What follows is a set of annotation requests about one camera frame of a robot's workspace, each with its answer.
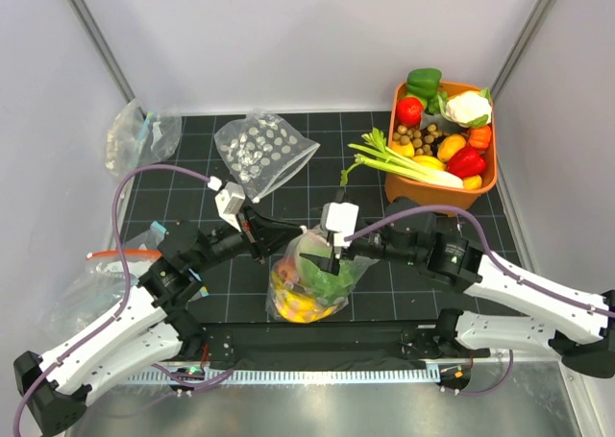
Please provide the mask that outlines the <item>green lettuce cabbage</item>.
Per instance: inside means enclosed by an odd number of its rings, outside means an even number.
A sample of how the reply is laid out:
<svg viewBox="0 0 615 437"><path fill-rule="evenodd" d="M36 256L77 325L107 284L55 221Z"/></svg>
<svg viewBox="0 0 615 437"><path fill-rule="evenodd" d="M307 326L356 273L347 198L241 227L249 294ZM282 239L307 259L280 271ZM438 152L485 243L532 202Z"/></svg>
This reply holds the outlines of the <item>green lettuce cabbage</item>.
<svg viewBox="0 0 615 437"><path fill-rule="evenodd" d="M342 260L339 273L331 275L320 271L310 261L299 259L301 285L308 295L323 305L333 305L347 298L356 287L362 272L356 262Z"/></svg>

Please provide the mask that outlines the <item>pink-zipper zip bag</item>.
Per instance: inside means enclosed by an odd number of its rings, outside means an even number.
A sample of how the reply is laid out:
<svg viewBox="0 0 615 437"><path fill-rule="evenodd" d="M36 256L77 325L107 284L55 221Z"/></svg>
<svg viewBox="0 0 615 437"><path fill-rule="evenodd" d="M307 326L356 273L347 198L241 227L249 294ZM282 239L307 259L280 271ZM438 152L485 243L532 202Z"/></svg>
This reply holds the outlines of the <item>pink-zipper zip bag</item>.
<svg viewBox="0 0 615 437"><path fill-rule="evenodd" d="M337 275L320 270L302 253L328 257L332 247L318 227L305 231L286 247L269 277L266 310L277 321L310 324L327 318L349 303L349 296L375 259L342 260Z"/></svg>

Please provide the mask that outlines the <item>yellow banana bunch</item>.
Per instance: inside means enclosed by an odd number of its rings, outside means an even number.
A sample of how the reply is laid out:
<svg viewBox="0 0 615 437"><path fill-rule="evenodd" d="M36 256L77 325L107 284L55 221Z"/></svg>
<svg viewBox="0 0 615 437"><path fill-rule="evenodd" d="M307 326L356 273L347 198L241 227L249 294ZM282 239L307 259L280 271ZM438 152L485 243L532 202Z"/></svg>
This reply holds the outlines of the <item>yellow banana bunch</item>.
<svg viewBox="0 0 615 437"><path fill-rule="evenodd" d="M271 303L276 315L287 322L310 324L334 314L337 306L323 306L304 291L299 279L288 279L273 271L270 279Z"/></svg>

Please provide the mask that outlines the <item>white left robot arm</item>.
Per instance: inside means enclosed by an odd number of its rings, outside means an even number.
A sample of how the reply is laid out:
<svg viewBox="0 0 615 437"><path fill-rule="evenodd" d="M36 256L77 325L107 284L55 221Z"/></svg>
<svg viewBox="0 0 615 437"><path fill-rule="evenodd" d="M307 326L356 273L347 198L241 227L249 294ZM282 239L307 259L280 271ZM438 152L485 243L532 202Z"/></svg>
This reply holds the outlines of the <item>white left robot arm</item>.
<svg viewBox="0 0 615 437"><path fill-rule="evenodd" d="M200 275L242 254L264 261L305 232L249 206L238 218L236 227L209 233L187 221L171 224L160 257L119 303L54 349L16 358L18 409L30 411L43 435L69 429L125 377L167 359L199 356L208 337L187 304L203 285Z"/></svg>

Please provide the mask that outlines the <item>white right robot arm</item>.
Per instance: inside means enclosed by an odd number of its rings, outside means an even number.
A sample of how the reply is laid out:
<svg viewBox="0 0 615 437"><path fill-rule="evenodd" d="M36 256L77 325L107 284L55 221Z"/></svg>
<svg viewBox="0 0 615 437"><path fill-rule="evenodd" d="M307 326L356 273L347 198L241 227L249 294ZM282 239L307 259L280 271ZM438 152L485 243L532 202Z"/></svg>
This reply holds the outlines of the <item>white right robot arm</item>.
<svg viewBox="0 0 615 437"><path fill-rule="evenodd" d="M326 204L321 227L331 251L302 257L330 274L357 256L403 262L462 295L518 311L516 317L442 311L432 334L442 355L463 349L554 352L579 374L614 376L613 292L588 293L512 264L490 249L478 219L459 207L399 198L379 221L363 228L357 221L356 205Z"/></svg>

